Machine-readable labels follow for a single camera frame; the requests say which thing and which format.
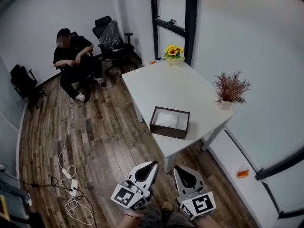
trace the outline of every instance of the hand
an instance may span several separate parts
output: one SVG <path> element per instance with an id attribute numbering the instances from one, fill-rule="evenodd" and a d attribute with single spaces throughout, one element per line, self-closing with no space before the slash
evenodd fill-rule
<path id="1" fill-rule="evenodd" d="M 134 211 L 130 211 L 130 210 L 124 208 L 124 213 L 126 215 L 131 215 L 131 216 L 138 217 L 138 218 L 143 217 L 143 209 L 138 209 L 134 212 Z"/>
<path id="2" fill-rule="evenodd" d="M 73 66 L 75 62 L 73 60 L 66 60 L 66 65 Z"/>
<path id="3" fill-rule="evenodd" d="M 81 60 L 81 56 L 79 54 L 77 54 L 76 58 L 75 58 L 75 62 L 76 64 L 79 64 Z"/>

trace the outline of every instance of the power cord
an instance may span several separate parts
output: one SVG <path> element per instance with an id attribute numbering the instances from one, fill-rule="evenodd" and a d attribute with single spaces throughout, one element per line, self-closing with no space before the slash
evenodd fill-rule
<path id="1" fill-rule="evenodd" d="M 0 173 L 6 175 L 7 177 L 12 178 L 12 179 L 14 179 L 14 180 L 16 180 L 16 181 L 20 181 L 20 182 L 22 182 L 23 184 L 29 185 L 29 186 L 31 186 L 32 188 L 39 188 L 39 187 L 46 188 L 46 187 L 51 187 L 51 186 L 52 186 L 52 187 L 56 187 L 56 188 L 62 188 L 62 189 L 64 189 L 64 190 L 66 190 L 66 191 L 72 191 L 72 189 L 70 189 L 70 188 L 65 188 L 65 187 L 58 186 L 58 185 L 57 185 L 58 179 L 57 179 L 56 177 L 54 177 L 54 176 L 51 176 L 51 177 L 50 177 L 50 178 L 51 178 L 51 184 L 49 184 L 49 185 L 40 185 L 40 184 L 36 184 L 36 183 L 28 183 L 28 182 L 19 180 L 19 179 L 17 179 L 17 178 L 14 178 L 14 177 L 12 177 L 12 176 L 6 174 L 5 172 L 0 172 Z M 91 210 L 90 210 L 88 207 L 86 207 L 86 206 L 82 205 L 81 203 L 79 203 L 79 204 L 82 205 L 83 207 L 85 207 L 85 208 L 87 208 L 87 209 L 90 210 L 91 214 L 93 214 L 93 215 L 92 215 L 92 216 L 93 216 L 93 221 L 95 221 L 94 207 L 93 207 L 93 205 L 90 203 L 89 199 L 84 195 L 84 193 L 83 193 L 81 190 L 79 190 L 79 189 L 77 189 L 77 188 L 74 188 L 74 190 L 77 190 L 77 191 L 81 192 L 81 195 L 77 196 L 77 199 L 78 199 L 78 200 L 81 200 L 82 198 L 85 198 L 86 201 L 90 204 L 90 206 L 92 207 L 92 212 L 91 212 Z"/>
<path id="2" fill-rule="evenodd" d="M 72 124 L 73 118 L 74 118 L 74 112 L 73 112 L 73 109 L 72 109 L 72 105 L 71 105 L 70 99 L 69 99 L 68 95 L 66 95 L 66 96 L 67 96 L 68 102 L 69 102 L 69 104 L 70 104 L 70 109 L 71 109 L 71 112 L 72 112 L 72 119 L 71 119 L 70 124 L 68 125 L 68 127 L 67 127 L 67 129 L 66 129 L 66 133 L 65 133 L 65 144 L 64 144 L 64 146 L 63 146 L 63 149 L 62 149 L 61 153 L 58 155 L 58 163 L 59 163 L 59 166 L 60 166 L 62 172 L 63 172 L 63 173 L 66 175 L 66 177 L 67 177 L 67 178 L 62 179 L 62 180 L 60 181 L 60 183 L 61 183 L 61 186 L 68 192 L 68 194 L 71 195 L 71 198 L 68 200 L 68 202 L 67 202 L 67 204 L 66 204 L 66 210 L 68 211 L 68 214 L 70 215 L 70 217 L 73 218 L 73 219 L 75 219 L 75 220 L 77 220 L 77 221 L 79 221 L 79 222 L 81 222 L 81 223 L 83 223 L 83 224 L 85 224 L 85 225 L 92 225 L 92 224 L 94 224 L 94 222 L 95 222 L 95 215 L 94 215 L 94 209 L 93 209 L 92 204 L 88 201 L 87 197 L 85 197 L 85 196 L 83 195 L 83 192 L 82 192 L 82 195 L 80 196 L 80 197 L 81 197 L 80 199 L 78 199 L 78 197 L 77 197 L 78 200 L 81 200 L 83 197 L 85 197 L 86 200 L 88 201 L 88 203 L 91 205 L 93 213 L 91 212 L 91 210 L 90 210 L 87 206 L 84 206 L 84 205 L 81 204 L 79 201 L 77 201 L 77 200 L 75 199 L 75 197 L 71 194 L 71 192 L 68 191 L 69 189 L 66 188 L 66 187 L 63 185 L 63 183 L 62 183 L 62 181 L 71 180 L 71 179 L 76 175 L 76 166 L 70 165 L 70 166 L 68 167 L 68 169 L 65 170 L 65 169 L 61 166 L 61 164 L 60 164 L 60 156 L 62 155 L 62 153 L 63 153 L 63 151 L 65 150 L 66 145 L 67 145 L 67 144 L 66 144 L 66 143 L 67 143 L 67 137 L 66 137 L 66 136 L 67 136 L 67 132 L 68 132 L 68 130 L 69 130 L 71 124 Z M 74 173 L 72 176 L 68 173 L 68 171 L 69 171 L 69 169 L 70 169 L 71 167 L 74 167 L 74 168 L 75 168 L 75 173 Z M 78 207 L 78 205 L 80 205 L 80 206 L 82 206 L 82 207 L 84 207 L 84 208 L 86 208 L 86 209 L 88 209 L 88 210 L 90 211 L 91 216 L 93 217 L 93 220 L 92 220 L 92 223 L 91 223 L 91 224 L 85 223 L 85 222 L 83 222 L 83 221 L 81 221 L 81 220 L 79 220 L 79 219 L 77 219 L 77 218 L 74 218 L 74 215 L 75 215 L 74 209 L 76 209 L 76 208 Z"/>
<path id="3" fill-rule="evenodd" d="M 72 191 L 72 189 L 70 189 L 70 188 L 65 188 L 65 187 L 58 186 L 58 185 L 57 185 L 58 179 L 57 179 L 56 177 L 53 177 L 53 176 L 51 176 L 51 184 L 49 184 L 49 185 L 40 185 L 40 184 L 36 184 L 36 183 L 27 183 L 27 182 L 25 182 L 25 181 L 22 181 L 22 180 L 19 180 L 19 179 L 17 179 L 17 178 L 14 178 L 14 177 L 12 177 L 12 176 L 6 174 L 5 172 L 1 172 L 1 173 L 4 174 L 4 175 L 6 175 L 6 176 L 8 176 L 9 178 L 12 178 L 12 179 L 16 180 L 16 181 L 20 181 L 20 182 L 22 182 L 22 183 L 24 183 L 24 184 L 26 184 L 26 185 L 29 185 L 29 186 L 31 186 L 32 188 L 39 188 L 39 187 L 46 188 L 46 187 L 53 186 L 53 187 L 62 188 L 62 189 L 65 189 L 65 190 Z"/>

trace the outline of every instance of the black pants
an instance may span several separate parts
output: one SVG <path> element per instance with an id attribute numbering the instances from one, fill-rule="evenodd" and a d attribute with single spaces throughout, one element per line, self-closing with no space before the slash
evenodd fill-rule
<path id="1" fill-rule="evenodd" d="M 64 91 L 75 100 L 79 93 L 71 84 L 85 80 L 92 73 L 96 78 L 102 77 L 102 64 L 98 59 L 92 57 L 82 57 L 80 64 L 74 64 L 73 67 L 65 66 L 62 70 L 60 85 Z"/>

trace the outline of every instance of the potted plant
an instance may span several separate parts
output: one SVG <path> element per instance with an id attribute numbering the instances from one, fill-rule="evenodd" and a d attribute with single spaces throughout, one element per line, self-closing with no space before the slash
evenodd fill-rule
<path id="1" fill-rule="evenodd" d="M 249 90 L 251 83 L 246 79 L 243 81 L 239 80 L 238 77 L 241 72 L 242 71 L 237 71 L 233 75 L 223 72 L 219 76 L 216 76 L 217 81 L 214 82 L 214 85 L 217 88 L 217 102 L 220 109 L 228 110 L 232 103 L 246 103 L 244 93 Z"/>
<path id="2" fill-rule="evenodd" d="M 184 53 L 184 49 L 175 45 L 168 45 L 165 50 L 163 59 L 167 60 L 169 65 L 179 65 L 181 61 L 185 60 L 181 54 Z"/>

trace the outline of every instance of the plastic bag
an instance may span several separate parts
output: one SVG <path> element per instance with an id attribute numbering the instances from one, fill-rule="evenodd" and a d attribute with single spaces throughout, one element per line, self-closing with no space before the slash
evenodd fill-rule
<path id="1" fill-rule="evenodd" d="M 112 20 L 105 28 L 99 42 L 103 45 L 103 50 L 119 49 L 120 44 L 123 44 L 123 40 L 119 35 L 117 22 Z"/>
<path id="2" fill-rule="evenodd" d="M 178 116 L 175 112 L 161 109 L 156 119 L 156 125 L 176 128 Z"/>

